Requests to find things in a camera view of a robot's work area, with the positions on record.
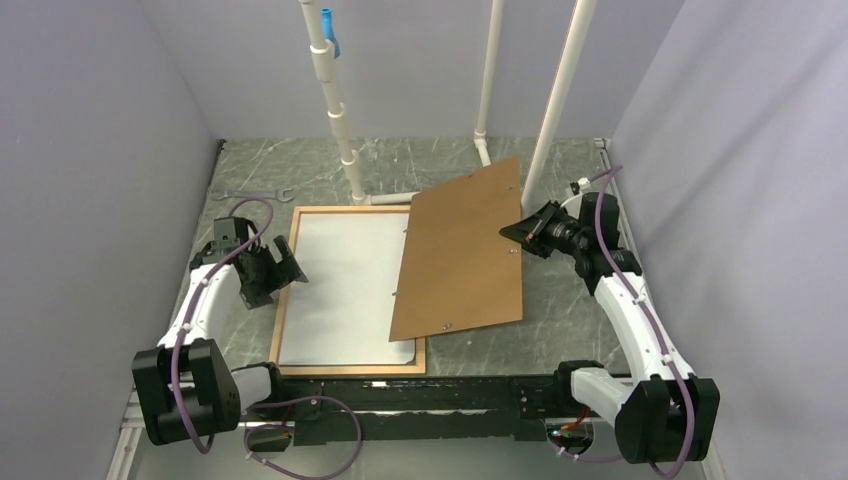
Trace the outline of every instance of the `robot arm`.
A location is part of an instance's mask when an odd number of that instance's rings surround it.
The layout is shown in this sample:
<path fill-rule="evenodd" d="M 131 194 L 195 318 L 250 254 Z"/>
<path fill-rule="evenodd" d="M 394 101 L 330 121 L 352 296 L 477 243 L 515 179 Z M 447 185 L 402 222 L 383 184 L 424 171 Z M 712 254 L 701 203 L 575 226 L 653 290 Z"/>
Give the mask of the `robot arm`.
<path fill-rule="evenodd" d="M 234 430 L 242 410 L 256 402 L 281 397 L 279 370 L 271 363 L 230 371 L 215 341 L 223 331 L 232 302 L 240 296 L 248 309 L 273 302 L 270 294 L 292 281 L 306 282 L 282 236 L 274 239 L 282 259 L 276 262 L 267 246 L 254 244 L 204 279 L 227 254 L 248 242 L 256 227 L 250 220 L 224 217 L 215 220 L 215 240 L 198 252 L 190 264 L 186 299 L 168 332 L 156 348 L 138 352 L 132 370 L 145 428 L 155 445 L 188 438 L 175 405 L 174 388 L 180 388 L 189 417 L 198 435 Z M 185 327 L 189 299 L 201 288 L 200 299 Z M 180 350 L 179 385 L 171 382 L 169 364 L 177 334 L 187 329 Z"/>
<path fill-rule="evenodd" d="M 632 384 L 625 385 L 598 362 L 570 361 L 560 364 L 555 384 L 565 401 L 573 399 L 588 406 L 615 427 L 616 442 L 628 462 L 674 461 L 683 444 L 686 418 L 683 394 L 669 367 L 673 362 L 695 410 L 695 433 L 687 460 L 702 460 L 718 410 L 718 388 L 711 379 L 695 375 L 668 337 L 647 296 L 641 266 L 632 252 L 618 247 L 618 204 L 615 197 L 606 195 L 600 215 L 605 246 L 639 297 L 634 299 L 614 273 L 595 233 L 597 201 L 598 194 L 586 193 L 570 198 L 567 205 L 548 202 L 529 218 L 501 229 L 501 235 L 534 255 L 548 258 L 558 250 L 574 258 L 577 274 L 615 329 L 632 378 Z M 656 319 L 656 328 L 643 306 Z"/>

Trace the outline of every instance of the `wrench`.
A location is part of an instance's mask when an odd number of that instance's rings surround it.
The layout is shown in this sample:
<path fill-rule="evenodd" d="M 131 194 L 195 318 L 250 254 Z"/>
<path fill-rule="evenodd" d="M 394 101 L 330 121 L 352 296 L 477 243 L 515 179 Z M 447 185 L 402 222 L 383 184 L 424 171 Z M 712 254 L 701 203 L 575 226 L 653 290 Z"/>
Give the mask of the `wrench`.
<path fill-rule="evenodd" d="M 265 191 L 250 191 L 250 190 L 228 190 L 226 188 L 212 188 L 209 190 L 209 197 L 212 200 L 223 200 L 225 198 L 266 198 L 268 200 L 276 200 L 280 203 L 287 203 L 294 200 L 294 195 L 291 195 L 291 188 L 281 188 L 279 190 Z"/>

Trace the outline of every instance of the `gray wall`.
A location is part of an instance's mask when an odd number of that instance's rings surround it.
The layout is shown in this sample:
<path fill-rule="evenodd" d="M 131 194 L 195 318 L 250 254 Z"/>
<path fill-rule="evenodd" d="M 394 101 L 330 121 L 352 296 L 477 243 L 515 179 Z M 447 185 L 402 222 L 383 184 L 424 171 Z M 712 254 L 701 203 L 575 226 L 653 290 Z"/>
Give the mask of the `gray wall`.
<path fill-rule="evenodd" d="M 142 0 L 216 135 L 330 135 L 297 0 Z M 598 5 L 559 136 L 610 136 L 683 0 Z M 334 8 L 355 136 L 465 136 L 477 120 L 491 0 Z M 573 1 L 506 2 L 489 134 L 539 132 Z"/>
<path fill-rule="evenodd" d="M 848 8 L 686 2 L 612 142 L 728 478 L 848 478 Z"/>
<path fill-rule="evenodd" d="M 214 141 L 136 0 L 0 10 L 0 478 L 104 478 Z"/>

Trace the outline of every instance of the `blue tube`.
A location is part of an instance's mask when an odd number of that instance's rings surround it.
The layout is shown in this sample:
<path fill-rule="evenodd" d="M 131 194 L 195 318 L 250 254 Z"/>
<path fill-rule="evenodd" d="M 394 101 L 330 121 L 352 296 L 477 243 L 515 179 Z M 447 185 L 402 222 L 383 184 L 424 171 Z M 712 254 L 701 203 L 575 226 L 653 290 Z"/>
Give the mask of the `blue tube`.
<path fill-rule="evenodd" d="M 323 20 L 324 25 L 324 37 L 336 46 L 336 53 L 333 55 L 333 58 L 339 58 L 339 55 L 342 54 L 342 49 L 339 48 L 339 41 L 336 40 L 336 34 L 333 32 L 333 11 L 329 8 L 322 8 L 321 20 Z"/>

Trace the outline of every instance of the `vertical pole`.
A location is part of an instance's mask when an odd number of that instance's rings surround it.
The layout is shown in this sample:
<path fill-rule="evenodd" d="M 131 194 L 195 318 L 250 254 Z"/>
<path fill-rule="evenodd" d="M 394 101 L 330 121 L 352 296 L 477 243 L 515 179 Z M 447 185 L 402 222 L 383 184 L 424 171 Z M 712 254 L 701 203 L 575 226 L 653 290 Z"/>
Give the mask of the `vertical pole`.
<path fill-rule="evenodd" d="M 480 162 L 485 167 L 491 164 L 486 142 L 486 120 L 489 117 L 489 103 L 492 99 L 492 82 L 495 78 L 495 64 L 498 59 L 498 42 L 501 37 L 504 0 L 492 0 L 492 14 L 489 17 L 489 39 L 486 43 L 486 64 L 483 67 L 483 88 L 480 91 L 480 112 L 477 114 L 477 128 L 474 129 L 474 145 L 480 154 Z"/>
<path fill-rule="evenodd" d="M 335 47 L 324 36 L 321 9 L 318 8 L 316 2 L 314 0 L 300 0 L 300 6 L 303 9 L 303 18 L 306 20 L 306 30 L 309 32 L 309 50 L 312 52 L 315 74 L 321 81 L 321 89 L 324 91 L 324 99 L 327 101 L 327 116 L 330 117 L 330 128 L 336 138 L 336 143 L 339 145 L 345 176 L 350 182 L 351 198 L 355 205 L 362 205 L 367 203 L 368 199 L 362 190 L 360 181 L 359 152 L 350 145 L 345 108 L 341 102 L 339 86 L 335 79 L 333 69 Z"/>
<path fill-rule="evenodd" d="M 532 211 L 533 192 L 539 185 L 542 170 L 548 159 L 551 142 L 559 126 L 562 116 L 562 107 L 577 69 L 577 61 L 586 41 L 586 33 L 592 22 L 592 14 L 595 13 L 597 0 L 577 0 L 574 12 L 571 16 L 571 25 L 565 37 L 565 45 L 562 47 L 562 57 L 559 60 L 554 85 L 551 88 L 551 97 L 545 109 L 545 118 L 542 120 L 542 129 L 539 131 L 539 139 L 536 141 L 536 150 L 533 152 L 533 160 L 530 163 L 530 173 L 524 183 L 524 193 L 521 195 L 521 209 L 526 214 Z"/>

